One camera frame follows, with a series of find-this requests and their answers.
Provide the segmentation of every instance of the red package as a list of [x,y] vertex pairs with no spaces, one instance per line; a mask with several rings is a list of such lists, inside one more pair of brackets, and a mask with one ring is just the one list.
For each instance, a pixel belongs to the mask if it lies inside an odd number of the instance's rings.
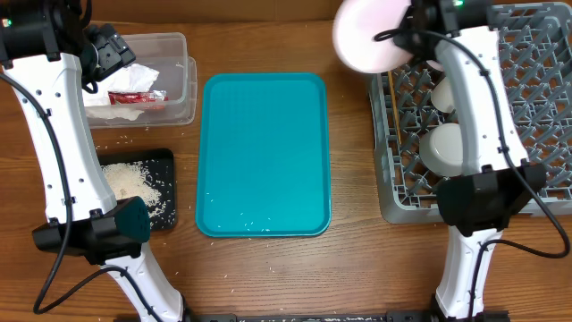
[[[144,93],[118,93],[108,92],[109,100],[112,105],[133,104],[133,103],[150,103],[168,101],[167,92],[164,90],[152,90]],[[163,110],[163,104],[143,107],[145,110]]]

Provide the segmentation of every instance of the teal tray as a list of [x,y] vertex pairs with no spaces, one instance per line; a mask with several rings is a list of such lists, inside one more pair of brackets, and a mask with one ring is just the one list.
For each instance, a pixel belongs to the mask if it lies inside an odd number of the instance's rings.
[[316,236],[332,218],[324,82],[220,74],[205,85],[198,228],[211,237]]

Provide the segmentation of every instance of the wooden stick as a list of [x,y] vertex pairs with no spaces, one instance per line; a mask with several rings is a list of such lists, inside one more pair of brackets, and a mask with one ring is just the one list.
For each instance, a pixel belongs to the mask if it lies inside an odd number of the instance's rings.
[[395,128],[397,129],[397,140],[401,145],[400,112],[397,110],[397,103],[395,101],[395,89],[393,88],[393,77],[391,76],[391,71],[388,71],[387,75],[390,79],[391,106],[393,107],[393,119],[395,122]]

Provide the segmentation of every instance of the plastic tray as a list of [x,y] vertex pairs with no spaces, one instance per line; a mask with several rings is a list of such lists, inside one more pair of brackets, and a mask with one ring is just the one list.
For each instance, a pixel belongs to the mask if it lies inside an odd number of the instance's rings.
[[205,86],[198,228],[315,236],[330,223],[325,85],[310,73],[221,74]]
[[[137,57],[135,63],[159,71],[151,90],[165,90],[169,101],[164,109],[149,109],[155,103],[124,104],[121,108],[145,110],[130,121],[124,118],[88,117],[89,127],[149,127],[185,125],[195,118],[197,104],[197,64],[187,53],[187,40],[181,33],[125,35],[125,41]],[[87,106],[86,109],[116,108],[117,106]]]
[[[568,44],[571,9],[563,3],[494,7],[500,31],[500,65],[510,108],[530,159],[548,169],[540,196],[557,215],[572,213],[572,52]],[[429,171],[418,155],[428,131],[457,116],[437,111],[431,89],[443,77],[427,64],[371,79],[375,166],[383,217],[392,223],[441,221],[435,192],[447,180]],[[401,144],[391,92],[399,111]],[[522,213],[542,216],[532,201]]]

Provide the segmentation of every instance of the white cup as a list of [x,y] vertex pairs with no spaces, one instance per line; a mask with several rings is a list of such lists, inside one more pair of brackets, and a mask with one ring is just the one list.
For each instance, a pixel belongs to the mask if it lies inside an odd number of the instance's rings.
[[431,102],[433,102],[433,106],[435,106],[436,109],[443,113],[451,113],[455,110],[453,92],[450,88],[448,77],[445,77],[435,86],[435,89],[431,92]]
[[435,70],[442,72],[443,71],[443,66],[435,61],[427,61],[427,63],[429,64],[429,66],[433,67]]
[[447,123],[430,130],[419,143],[423,164],[435,174],[453,177],[461,175],[463,141],[456,123]]

